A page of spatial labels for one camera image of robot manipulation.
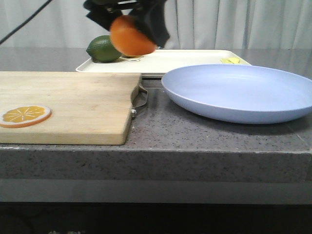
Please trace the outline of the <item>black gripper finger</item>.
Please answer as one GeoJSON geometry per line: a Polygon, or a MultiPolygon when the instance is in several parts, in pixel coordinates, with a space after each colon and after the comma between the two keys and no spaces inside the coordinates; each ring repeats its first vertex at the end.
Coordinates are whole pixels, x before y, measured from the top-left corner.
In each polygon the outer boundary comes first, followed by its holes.
{"type": "Polygon", "coordinates": [[[170,38],[165,25],[165,2],[135,2],[129,15],[134,17],[137,29],[163,48],[170,38]]]}
{"type": "Polygon", "coordinates": [[[106,8],[93,8],[86,15],[86,17],[107,31],[110,31],[110,27],[113,21],[122,15],[120,10],[108,11],[106,8]]]}

